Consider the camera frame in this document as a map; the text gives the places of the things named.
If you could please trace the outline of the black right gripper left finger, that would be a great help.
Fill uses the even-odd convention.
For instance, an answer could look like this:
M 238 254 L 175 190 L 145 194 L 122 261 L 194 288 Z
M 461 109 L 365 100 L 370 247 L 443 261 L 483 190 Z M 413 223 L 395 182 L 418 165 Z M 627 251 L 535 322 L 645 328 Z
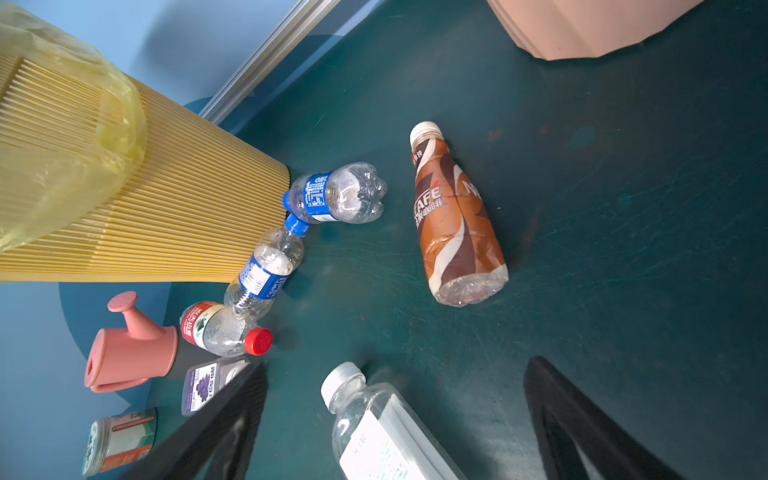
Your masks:
M 244 479 L 268 393 L 267 370 L 250 363 L 123 479 Z

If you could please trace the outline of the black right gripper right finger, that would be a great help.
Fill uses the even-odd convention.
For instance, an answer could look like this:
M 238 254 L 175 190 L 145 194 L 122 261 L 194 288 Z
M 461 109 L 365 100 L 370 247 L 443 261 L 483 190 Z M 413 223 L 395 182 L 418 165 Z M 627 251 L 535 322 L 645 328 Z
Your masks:
M 547 359 L 529 359 L 524 393 L 548 479 L 587 479 L 585 454 L 605 479 L 679 479 Z

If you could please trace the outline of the clear white-cap bottle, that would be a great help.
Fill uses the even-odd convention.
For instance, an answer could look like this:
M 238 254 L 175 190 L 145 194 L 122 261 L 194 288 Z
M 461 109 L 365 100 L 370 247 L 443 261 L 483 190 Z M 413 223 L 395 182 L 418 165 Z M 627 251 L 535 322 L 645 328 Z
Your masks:
M 369 385 L 352 362 L 334 368 L 321 396 L 335 416 L 332 449 L 347 479 L 463 479 L 465 475 L 389 383 Z

